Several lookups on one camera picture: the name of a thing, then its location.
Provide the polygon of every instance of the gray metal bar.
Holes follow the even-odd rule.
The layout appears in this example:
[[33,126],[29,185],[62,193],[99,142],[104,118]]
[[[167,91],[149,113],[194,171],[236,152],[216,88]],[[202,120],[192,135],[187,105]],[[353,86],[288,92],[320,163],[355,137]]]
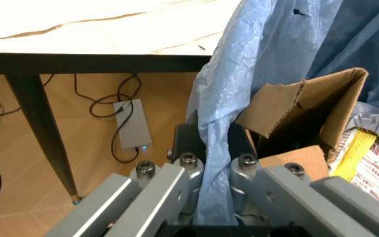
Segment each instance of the gray metal bar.
[[188,195],[188,172],[166,163],[105,236],[152,237],[164,221],[177,220]]
[[311,183],[312,188],[379,236],[379,202],[341,177]]
[[320,237],[374,236],[283,166],[257,170],[239,188],[275,225],[292,223]]
[[138,195],[138,183],[111,174],[76,209],[58,223],[46,237],[101,236]]

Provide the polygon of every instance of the black table leg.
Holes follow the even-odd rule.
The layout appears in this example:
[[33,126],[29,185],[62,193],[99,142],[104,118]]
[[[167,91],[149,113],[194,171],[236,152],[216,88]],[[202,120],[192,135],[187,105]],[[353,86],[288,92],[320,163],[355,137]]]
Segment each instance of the black table leg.
[[6,78],[47,160],[77,204],[80,197],[67,152],[39,75],[6,75]]

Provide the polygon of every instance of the white marble tabletop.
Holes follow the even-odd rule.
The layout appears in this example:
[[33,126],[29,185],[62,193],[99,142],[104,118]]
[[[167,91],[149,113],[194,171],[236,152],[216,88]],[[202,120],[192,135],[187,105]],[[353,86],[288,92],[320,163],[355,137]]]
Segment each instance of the white marble tabletop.
[[0,53],[212,55],[240,0],[0,0]]

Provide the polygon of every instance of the black metal part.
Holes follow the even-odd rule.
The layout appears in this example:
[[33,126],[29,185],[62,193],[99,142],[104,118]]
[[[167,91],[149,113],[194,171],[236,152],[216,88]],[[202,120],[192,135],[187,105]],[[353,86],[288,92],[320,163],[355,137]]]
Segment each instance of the black metal part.
[[[230,124],[227,132],[227,142],[231,159],[235,159],[242,154],[256,157],[254,149],[241,125]],[[200,138],[196,124],[184,123],[175,127],[172,162],[179,159],[182,153],[194,153],[203,163],[206,162],[206,146]]]
[[43,153],[74,200],[78,195],[73,174],[39,75],[7,75],[6,78]]
[[198,72],[210,57],[0,53],[0,74]]
[[309,237],[297,226],[169,226],[163,224],[155,237]]

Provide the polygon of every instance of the cardboard box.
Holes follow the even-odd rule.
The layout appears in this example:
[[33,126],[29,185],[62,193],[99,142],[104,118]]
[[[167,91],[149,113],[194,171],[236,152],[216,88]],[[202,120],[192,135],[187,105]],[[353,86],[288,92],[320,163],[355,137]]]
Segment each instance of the cardboard box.
[[285,165],[289,162],[300,164],[312,182],[326,178],[329,174],[329,169],[324,161],[324,153],[317,145],[262,158],[259,159],[259,162],[264,168]]
[[261,135],[258,156],[314,144],[336,147],[368,77],[352,68],[289,85],[264,85],[236,123]]

